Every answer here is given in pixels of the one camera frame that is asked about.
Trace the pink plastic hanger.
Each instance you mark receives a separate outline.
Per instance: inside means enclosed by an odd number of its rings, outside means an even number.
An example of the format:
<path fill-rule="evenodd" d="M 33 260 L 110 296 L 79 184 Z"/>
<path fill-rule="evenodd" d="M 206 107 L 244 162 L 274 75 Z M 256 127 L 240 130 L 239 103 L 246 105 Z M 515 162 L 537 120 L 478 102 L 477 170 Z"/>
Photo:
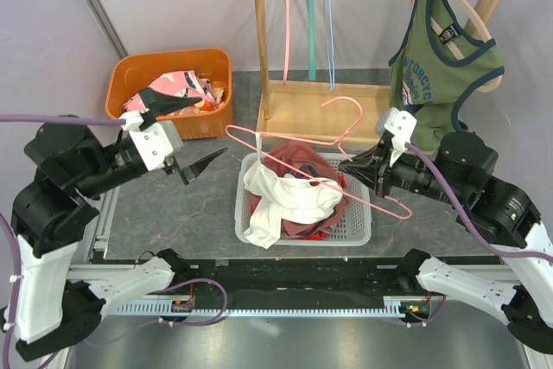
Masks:
<path fill-rule="evenodd" d="M 285 6 L 285 41 L 284 41 L 284 63 L 283 63 L 283 85 L 287 84 L 290 59 L 290 0 L 284 0 Z"/>

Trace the beige wooden hanger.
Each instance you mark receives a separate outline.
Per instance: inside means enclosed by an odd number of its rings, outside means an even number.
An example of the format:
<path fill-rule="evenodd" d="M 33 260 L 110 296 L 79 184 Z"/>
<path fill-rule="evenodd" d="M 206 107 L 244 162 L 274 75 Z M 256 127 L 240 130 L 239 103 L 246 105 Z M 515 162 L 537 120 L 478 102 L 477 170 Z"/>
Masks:
<path fill-rule="evenodd" d="M 414 4 L 414 0 L 408 0 L 410 3 Z M 468 22 L 472 23 L 474 25 L 474 28 L 476 29 L 477 35 L 480 37 L 482 41 L 489 41 L 492 39 L 491 34 L 483 22 L 482 18 L 480 17 L 479 13 L 474 9 L 474 7 L 467 1 L 467 0 L 455 0 L 457 3 L 460 4 L 462 9 L 467 13 Z M 436 34 L 440 34 L 443 31 L 442 26 L 435 21 L 434 18 L 431 18 L 431 27 L 435 31 Z M 452 55 L 457 59 L 465 58 L 461 50 L 454 45 L 452 41 L 448 43 L 448 49 L 452 53 Z M 501 81 L 503 76 L 500 75 L 496 77 L 495 79 L 491 81 L 487 81 L 483 86 L 478 88 L 478 91 L 483 93 L 489 93 L 494 90 L 496 90 Z"/>

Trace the green tank top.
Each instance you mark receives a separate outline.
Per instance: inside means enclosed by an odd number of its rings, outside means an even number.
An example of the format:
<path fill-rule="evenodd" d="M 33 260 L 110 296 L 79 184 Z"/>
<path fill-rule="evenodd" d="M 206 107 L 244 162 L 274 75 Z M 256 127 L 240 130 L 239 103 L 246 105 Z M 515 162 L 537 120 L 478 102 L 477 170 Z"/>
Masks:
<path fill-rule="evenodd" d="M 416 119 L 411 142 L 433 152 L 467 126 L 459 111 L 477 89 L 505 73 L 496 41 L 472 37 L 448 0 L 414 0 L 407 31 L 389 60 L 389 106 Z"/>

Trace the aluminium wall profile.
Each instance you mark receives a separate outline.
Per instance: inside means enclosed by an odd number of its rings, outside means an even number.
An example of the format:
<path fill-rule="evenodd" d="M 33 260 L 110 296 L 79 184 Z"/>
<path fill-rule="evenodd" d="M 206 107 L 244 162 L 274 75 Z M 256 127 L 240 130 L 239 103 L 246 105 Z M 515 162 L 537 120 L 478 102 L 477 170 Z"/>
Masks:
<path fill-rule="evenodd" d="M 128 55 L 128 51 L 121 40 L 115 25 L 109 17 L 105 6 L 101 0 L 85 0 L 94 18 L 99 24 L 103 34 L 107 41 L 111 44 L 112 48 L 116 52 L 120 59 L 125 58 Z"/>

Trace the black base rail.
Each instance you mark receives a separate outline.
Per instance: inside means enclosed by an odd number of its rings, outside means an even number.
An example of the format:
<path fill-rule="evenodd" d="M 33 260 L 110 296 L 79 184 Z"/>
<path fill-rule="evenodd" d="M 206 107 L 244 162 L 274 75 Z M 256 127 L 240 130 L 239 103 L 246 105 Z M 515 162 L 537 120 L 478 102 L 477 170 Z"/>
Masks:
<path fill-rule="evenodd" d="M 194 300 L 221 309 L 223 295 L 209 283 L 214 280 L 227 293 L 229 302 L 259 300 L 285 301 L 298 306 L 306 301 L 328 305 L 344 299 L 360 303 L 362 299 L 384 296 L 428 297 L 429 291 L 410 277 L 396 271 L 401 258 L 287 258 L 234 259 L 227 265 L 213 260 L 191 262 L 176 275 L 173 285 L 200 278 L 193 288 L 172 288 L 169 295 L 193 294 Z"/>

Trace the orange plastic bin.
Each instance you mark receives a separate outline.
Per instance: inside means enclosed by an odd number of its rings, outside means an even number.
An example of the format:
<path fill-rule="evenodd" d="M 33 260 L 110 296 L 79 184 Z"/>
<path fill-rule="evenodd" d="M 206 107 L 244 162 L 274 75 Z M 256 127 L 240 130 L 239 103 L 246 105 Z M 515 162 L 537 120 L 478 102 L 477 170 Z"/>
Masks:
<path fill-rule="evenodd" d="M 219 48 L 199 48 L 149 54 L 133 54 L 113 69 L 105 99 L 109 118 L 124 113 L 124 103 L 164 73 L 194 70 L 201 78 L 223 89 L 220 106 L 212 111 L 181 116 L 165 116 L 175 124 L 181 138 L 200 139 L 226 135 L 225 127 L 233 122 L 232 62 Z"/>

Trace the wooden clothes rack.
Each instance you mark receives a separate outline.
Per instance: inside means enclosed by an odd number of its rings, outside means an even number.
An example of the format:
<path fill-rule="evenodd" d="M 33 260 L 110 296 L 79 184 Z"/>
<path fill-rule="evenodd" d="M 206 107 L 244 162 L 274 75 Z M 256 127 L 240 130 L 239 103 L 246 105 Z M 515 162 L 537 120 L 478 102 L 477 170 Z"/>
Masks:
<path fill-rule="evenodd" d="M 499 0 L 467 0 L 486 24 Z M 384 114 L 390 88 L 382 85 L 337 84 L 333 93 L 329 83 L 316 81 L 271 80 L 264 0 L 254 0 L 257 24 L 262 95 L 257 131 L 269 142 L 279 139 L 305 140 L 316 146 L 331 146 L 343 140 L 345 150 L 366 150 L 378 136 L 374 127 Z M 466 31 L 480 38 L 467 21 Z"/>

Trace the blue wire hanger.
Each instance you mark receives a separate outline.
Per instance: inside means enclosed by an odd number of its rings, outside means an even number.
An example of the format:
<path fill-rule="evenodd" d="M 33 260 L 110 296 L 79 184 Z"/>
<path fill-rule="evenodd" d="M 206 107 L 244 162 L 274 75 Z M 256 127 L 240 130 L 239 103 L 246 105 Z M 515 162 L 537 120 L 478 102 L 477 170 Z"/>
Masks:
<path fill-rule="evenodd" d="M 336 84 L 333 0 L 323 0 L 323 23 L 326 36 L 329 91 L 333 93 Z"/>

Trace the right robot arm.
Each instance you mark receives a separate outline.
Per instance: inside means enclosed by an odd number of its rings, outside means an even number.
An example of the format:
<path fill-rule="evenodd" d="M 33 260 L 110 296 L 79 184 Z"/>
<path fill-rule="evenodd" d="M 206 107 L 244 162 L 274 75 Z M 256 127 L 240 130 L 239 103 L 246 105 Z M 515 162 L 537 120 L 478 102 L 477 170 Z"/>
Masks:
<path fill-rule="evenodd" d="M 396 161 L 384 134 L 372 149 L 341 162 L 338 169 L 375 195 L 393 188 L 448 203 L 457 223 L 501 258 L 518 283 L 498 283 L 457 270 L 425 251 L 410 250 L 397 266 L 405 294 L 420 289 L 464 302 L 496 318 L 518 341 L 552 352 L 552 242 L 541 214 L 525 191 L 495 177 L 498 153 L 469 132 L 448 133 L 434 159 L 413 145 Z"/>

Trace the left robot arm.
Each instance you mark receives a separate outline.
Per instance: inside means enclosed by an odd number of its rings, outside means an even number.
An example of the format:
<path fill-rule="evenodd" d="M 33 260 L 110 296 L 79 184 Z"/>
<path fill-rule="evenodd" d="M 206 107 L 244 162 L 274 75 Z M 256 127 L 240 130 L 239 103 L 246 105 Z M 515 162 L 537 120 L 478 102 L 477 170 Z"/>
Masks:
<path fill-rule="evenodd" d="M 12 123 L 36 123 L 25 155 L 35 164 L 32 182 L 14 199 L 1 224 L 12 250 L 14 271 L 3 310 L 3 350 L 27 361 L 50 361 L 91 335 L 111 312 L 150 293 L 180 294 L 189 285 L 188 263 L 165 249 L 143 264 L 102 281 L 70 281 L 67 274 L 88 225 L 99 216 L 94 201 L 151 171 L 195 181 L 211 161 L 187 167 L 177 162 L 182 140 L 168 114 L 199 103 L 145 88 L 143 111 L 114 120 L 120 132 L 103 145 L 93 133 L 99 118 L 74 115 L 4 114 Z"/>

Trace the patterned clothes in bin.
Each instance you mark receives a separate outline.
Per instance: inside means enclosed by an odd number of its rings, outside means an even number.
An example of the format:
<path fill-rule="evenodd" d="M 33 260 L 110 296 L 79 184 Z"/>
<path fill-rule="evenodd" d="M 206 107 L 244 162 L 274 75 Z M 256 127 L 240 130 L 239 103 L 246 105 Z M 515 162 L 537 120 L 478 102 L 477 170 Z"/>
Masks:
<path fill-rule="evenodd" d="M 194 70 L 163 73 L 149 84 L 149 88 L 178 98 L 200 98 L 199 103 L 169 113 L 171 117 L 217 110 L 225 93 L 223 87 L 213 86 L 210 79 L 200 78 Z"/>

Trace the teal plastic hanger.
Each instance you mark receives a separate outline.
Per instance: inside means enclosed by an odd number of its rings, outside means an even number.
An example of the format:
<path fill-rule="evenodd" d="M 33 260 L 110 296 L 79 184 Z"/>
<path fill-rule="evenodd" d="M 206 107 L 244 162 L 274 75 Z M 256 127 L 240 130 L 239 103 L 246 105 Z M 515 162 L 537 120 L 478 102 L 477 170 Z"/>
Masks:
<path fill-rule="evenodd" d="M 308 80 L 316 81 L 315 0 L 306 0 L 308 15 Z"/>

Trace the white plastic basket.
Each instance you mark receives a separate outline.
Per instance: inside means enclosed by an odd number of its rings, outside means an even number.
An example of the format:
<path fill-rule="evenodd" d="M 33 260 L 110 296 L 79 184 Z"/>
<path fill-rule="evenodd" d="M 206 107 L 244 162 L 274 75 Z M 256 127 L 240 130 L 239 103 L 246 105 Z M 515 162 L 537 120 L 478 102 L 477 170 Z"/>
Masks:
<path fill-rule="evenodd" d="M 249 244 L 244 232 L 250 225 L 251 204 L 245 192 L 243 179 L 246 171 L 257 160 L 256 153 L 247 154 L 238 174 L 237 192 L 234 207 L 235 235 L 239 241 Z M 325 239 L 279 239 L 274 246 L 306 247 L 357 247 L 365 245 L 372 236 L 372 210 L 366 204 L 347 197 L 348 204 L 340 222 Z"/>

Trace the red tank top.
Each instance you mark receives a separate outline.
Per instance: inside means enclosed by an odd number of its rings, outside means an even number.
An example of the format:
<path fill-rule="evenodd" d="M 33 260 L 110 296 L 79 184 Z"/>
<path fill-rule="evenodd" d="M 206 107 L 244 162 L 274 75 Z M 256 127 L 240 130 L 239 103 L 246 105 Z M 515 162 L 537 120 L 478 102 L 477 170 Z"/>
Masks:
<path fill-rule="evenodd" d="M 343 219 L 349 200 L 346 196 L 338 205 L 334 207 L 334 213 L 327 219 L 312 225 L 307 231 L 299 232 L 292 239 L 299 240 L 323 240 L 328 239 L 336 230 L 338 224 Z"/>

